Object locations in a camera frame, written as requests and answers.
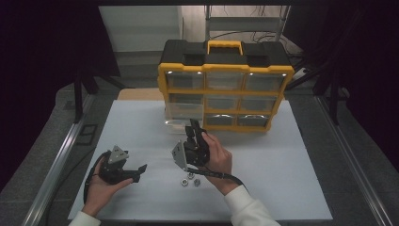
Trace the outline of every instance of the gray floor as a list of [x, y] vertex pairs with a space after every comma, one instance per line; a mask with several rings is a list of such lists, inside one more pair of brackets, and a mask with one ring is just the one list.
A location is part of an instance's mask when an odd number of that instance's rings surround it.
[[[137, 61], [146, 56], [145, 62]], [[121, 77], [116, 79], [130, 87], [156, 88], [156, 63], [159, 53], [117, 54]], [[68, 225], [67, 215], [77, 190], [84, 179], [92, 149], [106, 120], [112, 101], [119, 89], [97, 79], [100, 91], [88, 112], [83, 133], [72, 148], [61, 185], [51, 208], [44, 212], [39, 225]], [[282, 225], [378, 225], [342, 150], [334, 137], [321, 106], [311, 93], [314, 81], [286, 91], [295, 119], [334, 217], [326, 222], [282, 222]], [[0, 195], [0, 225], [21, 225], [35, 199], [49, 168], [53, 164], [74, 117], [73, 88], [67, 86], [56, 96], [56, 107], [29, 155]], [[385, 155], [359, 126], [344, 102], [339, 105], [340, 128], [366, 172], [377, 196], [386, 207], [392, 225], [399, 222], [399, 174]], [[134, 223], [105, 222], [103, 225], [132, 225]]]

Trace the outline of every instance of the yellow handle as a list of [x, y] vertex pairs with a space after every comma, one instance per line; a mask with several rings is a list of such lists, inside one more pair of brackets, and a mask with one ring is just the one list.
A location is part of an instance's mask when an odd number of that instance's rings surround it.
[[211, 52], [211, 47], [238, 48], [240, 55], [243, 54], [243, 47], [239, 40], [208, 40], [208, 54]]

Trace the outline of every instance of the clear plastic drawer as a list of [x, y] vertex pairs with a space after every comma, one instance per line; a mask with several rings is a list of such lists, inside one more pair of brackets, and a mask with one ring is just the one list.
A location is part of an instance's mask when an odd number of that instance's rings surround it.
[[241, 110], [271, 111], [276, 100], [276, 96], [243, 96]]
[[279, 91], [285, 73], [250, 73], [247, 76], [246, 90]]
[[202, 96], [201, 94], [170, 93], [169, 101], [171, 103], [202, 105]]
[[229, 125], [234, 124], [235, 116], [228, 114], [205, 114], [206, 124], [208, 125]]
[[266, 126], [268, 115], [239, 115], [237, 124], [239, 126]]
[[207, 89], [241, 89], [244, 74], [235, 72], [210, 72], [206, 73]]
[[167, 72], [169, 89], [203, 89], [201, 72]]
[[237, 108], [238, 96], [236, 95], [205, 95], [206, 107], [210, 109], [230, 109]]
[[202, 126], [203, 105], [167, 103], [165, 106], [165, 125], [171, 134], [185, 134], [185, 126], [190, 119], [199, 121]]

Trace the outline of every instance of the small metal part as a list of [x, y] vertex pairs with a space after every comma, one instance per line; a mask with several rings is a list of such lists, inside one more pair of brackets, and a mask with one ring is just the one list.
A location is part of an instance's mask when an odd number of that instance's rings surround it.
[[182, 179], [182, 186], [188, 186], [188, 180], [187, 179]]
[[115, 145], [114, 149], [112, 150], [112, 153], [109, 156], [108, 163], [109, 164], [116, 163], [128, 157], [129, 154], [127, 152], [123, 151], [120, 147]]
[[199, 186], [200, 185], [200, 179], [194, 180], [194, 186]]
[[195, 174], [192, 173], [192, 172], [189, 172], [189, 173], [187, 174], [187, 177], [188, 177], [188, 179], [190, 179], [190, 180], [192, 180], [192, 179], [194, 178], [194, 176], [195, 176]]
[[187, 161], [185, 160], [184, 146], [181, 140], [179, 140], [171, 153], [176, 165], [178, 165], [182, 170], [187, 171], [188, 166]]

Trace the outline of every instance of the right hand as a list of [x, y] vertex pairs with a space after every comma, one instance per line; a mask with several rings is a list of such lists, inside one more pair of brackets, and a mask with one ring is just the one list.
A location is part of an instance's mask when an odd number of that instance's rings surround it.
[[[217, 137], [202, 132], [203, 139], [209, 145], [210, 160], [205, 165], [209, 170], [231, 174], [232, 154], [222, 147]], [[234, 181], [229, 179], [219, 179], [206, 177], [223, 195], [229, 194], [238, 187]]]

